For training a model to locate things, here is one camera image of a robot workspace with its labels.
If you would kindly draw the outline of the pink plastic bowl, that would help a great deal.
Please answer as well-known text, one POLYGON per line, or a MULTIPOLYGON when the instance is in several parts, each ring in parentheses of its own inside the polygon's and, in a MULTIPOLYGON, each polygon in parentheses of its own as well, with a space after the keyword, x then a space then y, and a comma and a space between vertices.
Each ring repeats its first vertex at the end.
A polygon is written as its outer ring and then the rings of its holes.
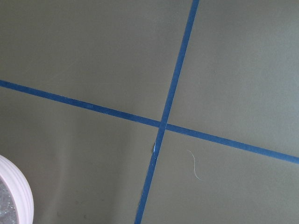
POLYGON ((12 195, 18 224, 33 223, 34 201, 29 183, 23 173, 4 156, 0 157, 0 179, 12 195))

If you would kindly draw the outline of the pile of clear ice cubes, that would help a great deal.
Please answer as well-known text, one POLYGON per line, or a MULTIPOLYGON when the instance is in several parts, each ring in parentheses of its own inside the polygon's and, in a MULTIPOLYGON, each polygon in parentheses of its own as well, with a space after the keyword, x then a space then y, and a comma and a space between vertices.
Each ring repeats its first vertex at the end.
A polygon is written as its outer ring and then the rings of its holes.
POLYGON ((19 223, 12 195, 2 180, 0 180, 0 223, 19 223))

